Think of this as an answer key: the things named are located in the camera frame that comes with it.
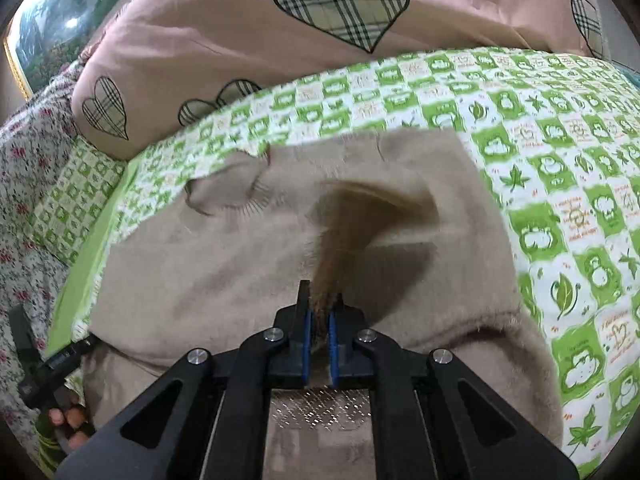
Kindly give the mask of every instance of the triangular cutout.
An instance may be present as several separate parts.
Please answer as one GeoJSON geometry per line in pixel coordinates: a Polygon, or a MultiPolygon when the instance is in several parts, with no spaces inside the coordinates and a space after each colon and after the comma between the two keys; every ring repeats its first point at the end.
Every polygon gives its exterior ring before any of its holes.
{"type": "Polygon", "coordinates": [[[154,400],[127,422],[120,434],[127,440],[137,442],[147,449],[155,449],[160,444],[162,432],[174,410],[180,395],[182,383],[172,381],[154,400]]]}
{"type": "Polygon", "coordinates": [[[480,444],[495,446],[515,435],[516,430],[475,388],[466,381],[458,382],[458,391],[480,444]]]}

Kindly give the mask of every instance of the pink blanket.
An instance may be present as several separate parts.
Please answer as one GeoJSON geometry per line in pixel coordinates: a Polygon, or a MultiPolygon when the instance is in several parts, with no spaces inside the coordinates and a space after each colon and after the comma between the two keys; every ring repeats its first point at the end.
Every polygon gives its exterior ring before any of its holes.
{"type": "Polygon", "coordinates": [[[120,159],[260,88],[404,52],[478,45],[589,56],[571,0],[133,0],[74,91],[120,159]]]}

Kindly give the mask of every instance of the landscape painting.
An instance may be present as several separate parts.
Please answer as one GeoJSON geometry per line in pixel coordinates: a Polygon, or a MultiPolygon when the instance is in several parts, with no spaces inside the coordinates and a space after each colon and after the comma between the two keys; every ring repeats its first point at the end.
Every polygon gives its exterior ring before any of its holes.
{"type": "Polygon", "coordinates": [[[119,0],[24,0],[6,51],[29,96],[75,60],[119,0]]]}

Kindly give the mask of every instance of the plaid heart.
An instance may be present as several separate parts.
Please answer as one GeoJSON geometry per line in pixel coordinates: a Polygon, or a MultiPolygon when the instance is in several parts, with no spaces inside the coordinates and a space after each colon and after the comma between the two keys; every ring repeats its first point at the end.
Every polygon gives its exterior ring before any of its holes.
{"type": "Polygon", "coordinates": [[[289,16],[371,54],[409,0],[273,0],[289,16]]]}
{"type": "Polygon", "coordinates": [[[127,137],[127,115],[122,96],[115,83],[106,76],[100,76],[94,86],[94,97],[82,103],[82,113],[87,122],[96,130],[121,139],[127,137]]]}
{"type": "Polygon", "coordinates": [[[587,42],[591,55],[602,59],[602,28],[598,20],[598,11],[589,0],[571,0],[571,10],[575,25],[587,42]]]}
{"type": "Polygon", "coordinates": [[[178,111],[178,122],[182,126],[189,126],[208,116],[210,113],[227,106],[242,97],[257,92],[261,88],[248,79],[234,79],[222,87],[216,100],[204,101],[202,99],[190,99],[185,101],[178,111]]]}

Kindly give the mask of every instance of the silver screw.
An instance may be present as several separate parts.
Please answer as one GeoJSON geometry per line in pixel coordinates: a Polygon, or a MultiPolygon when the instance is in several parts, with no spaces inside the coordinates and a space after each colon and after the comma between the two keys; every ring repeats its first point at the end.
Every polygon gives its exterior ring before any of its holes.
{"type": "Polygon", "coordinates": [[[446,348],[438,348],[433,351],[433,360],[438,364],[446,365],[453,360],[453,354],[446,348]]]}
{"type": "Polygon", "coordinates": [[[187,361],[192,365],[199,365],[207,360],[207,351],[203,348],[194,348],[187,355],[187,361]]]}
{"type": "Polygon", "coordinates": [[[378,338],[378,334],[372,328],[365,328],[358,332],[358,341],[363,343],[373,343],[378,338]]]}
{"type": "Polygon", "coordinates": [[[267,330],[264,331],[264,338],[267,341],[280,341],[280,339],[282,339],[284,337],[284,332],[282,331],[281,328],[278,328],[277,326],[272,326],[271,328],[268,328],[267,330]]]}

